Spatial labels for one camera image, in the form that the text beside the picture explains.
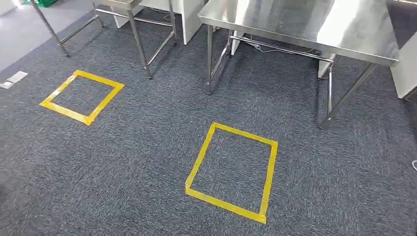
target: table top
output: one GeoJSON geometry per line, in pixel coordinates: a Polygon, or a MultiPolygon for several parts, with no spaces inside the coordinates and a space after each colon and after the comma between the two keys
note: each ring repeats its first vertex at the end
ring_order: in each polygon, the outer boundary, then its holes
{"type": "Polygon", "coordinates": [[[382,65],[399,49],[384,0],[210,0],[204,24],[382,65]]]}
{"type": "Polygon", "coordinates": [[[139,5],[142,0],[94,0],[97,4],[102,4],[110,7],[117,7],[124,10],[132,10],[139,5]]]}

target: floor marking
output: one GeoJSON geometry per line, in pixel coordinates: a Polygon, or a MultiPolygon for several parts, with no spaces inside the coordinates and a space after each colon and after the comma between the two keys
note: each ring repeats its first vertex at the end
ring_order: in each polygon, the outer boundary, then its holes
{"type": "Polygon", "coordinates": [[[270,139],[266,139],[245,131],[241,131],[232,127],[228,127],[226,125],[223,124],[219,124],[216,122],[213,122],[210,126],[210,128],[208,129],[208,133],[206,135],[206,139],[203,142],[203,146],[200,149],[200,153],[198,154],[198,157],[194,163],[193,169],[191,170],[190,175],[187,177],[187,180],[185,181],[185,193],[200,199],[202,201],[205,201],[207,203],[211,203],[215,206],[221,207],[223,209],[229,210],[231,212],[234,212],[236,214],[239,214],[241,216],[247,217],[249,219],[252,220],[256,220],[259,221],[261,223],[266,224],[267,223],[267,218],[266,218],[266,212],[267,212],[267,208],[268,208],[268,200],[269,200],[269,193],[271,190],[271,184],[272,184],[272,177],[273,177],[273,171],[274,171],[274,166],[275,166],[275,159],[276,159],[276,154],[278,151],[278,142],[277,141],[273,141],[270,139]],[[261,207],[259,210],[259,213],[256,212],[252,212],[249,210],[246,210],[244,208],[241,208],[239,206],[233,205],[231,203],[227,203],[225,201],[222,201],[220,199],[214,198],[212,196],[209,196],[207,194],[204,194],[202,192],[199,192],[197,190],[191,189],[191,184],[194,180],[195,175],[197,174],[198,168],[200,167],[204,156],[206,155],[206,151],[207,148],[209,147],[211,138],[213,137],[213,134],[216,130],[216,128],[218,129],[222,129],[237,135],[241,135],[268,145],[271,145],[271,152],[269,155],[269,161],[268,161],[268,168],[267,168],[267,177],[265,179],[265,185],[264,185],[264,191],[262,194],[262,201],[261,201],[261,207]]]}
{"type": "Polygon", "coordinates": [[[96,76],[85,71],[76,70],[72,76],[70,76],[64,83],[62,83],[62,85],[60,85],[55,91],[53,91],[43,102],[40,103],[40,105],[58,113],[61,113],[65,116],[76,119],[86,125],[90,125],[94,121],[95,117],[100,113],[100,111],[104,107],[106,107],[107,103],[109,103],[123,87],[123,84],[118,83],[116,81],[96,76]],[[100,102],[100,104],[88,116],[72,111],[52,102],[52,99],[58,96],[58,94],[61,93],[69,85],[69,83],[71,83],[77,76],[82,76],[84,78],[94,80],[99,83],[113,87],[113,90],[104,98],[103,101],[100,102]]]}
{"type": "Polygon", "coordinates": [[[3,84],[0,84],[0,88],[9,89],[27,75],[28,74],[26,72],[19,71],[12,77],[8,78],[3,84]]]}

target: table leg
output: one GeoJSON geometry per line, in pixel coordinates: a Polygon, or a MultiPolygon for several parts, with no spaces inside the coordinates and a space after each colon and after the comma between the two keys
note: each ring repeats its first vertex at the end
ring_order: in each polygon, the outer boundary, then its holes
{"type": "Polygon", "coordinates": [[[327,90],[327,115],[333,109],[332,101],[333,101],[333,94],[332,94],[332,72],[333,72],[333,64],[330,65],[328,68],[328,90],[327,90]]]}
{"type": "Polygon", "coordinates": [[[40,18],[42,19],[43,23],[45,24],[46,28],[48,28],[49,33],[51,34],[52,38],[56,41],[56,43],[58,44],[59,48],[61,49],[62,53],[64,53],[64,55],[66,57],[69,57],[69,54],[67,52],[67,50],[64,48],[63,44],[61,43],[60,39],[58,38],[57,34],[55,33],[55,31],[52,29],[51,25],[49,24],[49,22],[46,20],[45,16],[43,15],[42,11],[39,9],[39,6],[36,5],[34,0],[30,0],[30,4],[32,5],[32,7],[35,9],[35,11],[38,13],[38,15],[40,16],[40,18]]]}
{"type": "Polygon", "coordinates": [[[206,93],[211,93],[211,58],[213,54],[213,26],[207,25],[207,80],[206,93]]]}
{"type": "MultiPolygon", "coordinates": [[[[336,54],[322,53],[320,56],[324,57],[324,58],[331,59],[331,60],[336,60],[336,54]]],[[[319,71],[317,73],[317,78],[318,79],[324,79],[324,75],[326,74],[326,72],[327,72],[327,70],[330,66],[331,66],[331,62],[320,60],[319,61],[319,71]]]]}
{"type": "Polygon", "coordinates": [[[129,16],[130,25],[132,26],[133,35],[135,36],[136,46],[139,49],[139,56],[141,57],[141,61],[143,64],[144,69],[148,74],[148,79],[152,79],[152,75],[150,73],[150,69],[148,66],[148,61],[146,60],[145,52],[142,46],[141,39],[139,38],[138,30],[136,29],[135,19],[131,10],[127,11],[127,15],[129,16]]]}
{"type": "Polygon", "coordinates": [[[330,112],[326,116],[326,118],[323,120],[323,122],[319,125],[320,128],[326,128],[330,125],[333,118],[336,116],[336,114],[340,111],[340,109],[343,106],[343,103],[348,100],[354,92],[359,88],[359,86],[365,81],[365,79],[372,73],[372,71],[375,69],[376,64],[371,63],[365,71],[359,76],[359,78],[356,80],[356,82],[353,84],[353,86],[347,91],[347,93],[342,97],[340,102],[332,109],[331,105],[328,107],[330,109],[330,112]]]}
{"type": "Polygon", "coordinates": [[[227,48],[226,48],[226,53],[231,55],[232,54],[232,40],[230,38],[230,36],[233,35],[233,30],[229,30],[229,36],[227,37],[227,48]]]}
{"type": "Polygon", "coordinates": [[[172,31],[174,32],[174,43],[177,44],[177,28],[175,27],[175,14],[172,8],[172,0],[169,0],[169,8],[170,8],[170,16],[171,16],[171,24],[172,24],[172,31]]]}
{"type": "Polygon", "coordinates": [[[95,3],[92,1],[91,2],[92,3],[92,6],[94,7],[94,11],[95,11],[95,14],[98,16],[97,18],[98,18],[98,21],[100,22],[100,25],[101,25],[101,27],[103,28],[104,27],[104,24],[103,24],[103,21],[101,20],[101,18],[100,18],[100,15],[98,14],[98,12],[96,11],[96,9],[97,9],[97,7],[95,7],[95,3]]]}

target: white wall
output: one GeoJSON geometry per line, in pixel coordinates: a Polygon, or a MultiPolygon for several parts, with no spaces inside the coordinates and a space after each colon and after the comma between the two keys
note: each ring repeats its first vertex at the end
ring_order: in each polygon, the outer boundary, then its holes
{"type": "Polygon", "coordinates": [[[10,11],[11,9],[15,8],[15,4],[12,0],[0,0],[0,16],[4,13],[10,11]]]}
{"type": "Polygon", "coordinates": [[[401,48],[400,62],[391,67],[399,98],[404,98],[417,87],[417,33],[401,48]]]}

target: white panel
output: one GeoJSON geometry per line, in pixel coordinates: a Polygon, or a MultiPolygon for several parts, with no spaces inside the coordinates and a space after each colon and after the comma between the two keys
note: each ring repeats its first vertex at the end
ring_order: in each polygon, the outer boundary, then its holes
{"type": "MultiPolygon", "coordinates": [[[[140,11],[142,11],[142,9],[143,9],[143,7],[141,5],[136,6],[132,10],[133,15],[138,14],[140,11]]],[[[127,16],[127,11],[122,10],[120,8],[112,7],[112,12],[127,16]]],[[[123,18],[123,17],[120,17],[120,16],[113,16],[113,17],[116,21],[116,25],[117,25],[118,28],[121,28],[124,24],[126,24],[129,21],[129,19],[123,18]]]]}
{"type": "Polygon", "coordinates": [[[404,98],[417,87],[417,33],[401,48],[400,62],[391,67],[399,98],[404,98]]]}
{"type": "Polygon", "coordinates": [[[182,14],[183,38],[184,45],[186,45],[202,24],[197,14],[203,9],[204,0],[182,0],[182,2],[184,11],[182,14]]]}
{"type": "MultiPolygon", "coordinates": [[[[243,37],[244,34],[245,33],[243,32],[237,32],[237,31],[233,32],[233,36],[236,36],[236,37],[243,37]]],[[[235,54],[236,50],[238,49],[239,44],[240,44],[239,40],[232,40],[232,51],[231,51],[232,56],[235,54]]]]}
{"type": "MultiPolygon", "coordinates": [[[[172,0],[172,8],[175,13],[182,14],[183,8],[182,8],[182,2],[183,0],[172,0]]],[[[169,1],[168,0],[142,0],[140,3],[142,6],[156,8],[159,10],[169,11],[169,1]]]]}
{"type": "MultiPolygon", "coordinates": [[[[332,59],[332,60],[334,60],[336,58],[336,55],[332,54],[332,53],[322,53],[321,56],[324,57],[324,58],[332,59]]],[[[330,62],[320,60],[319,61],[319,72],[317,74],[317,78],[320,78],[320,79],[323,78],[323,76],[327,72],[329,66],[330,66],[330,62]]]]}

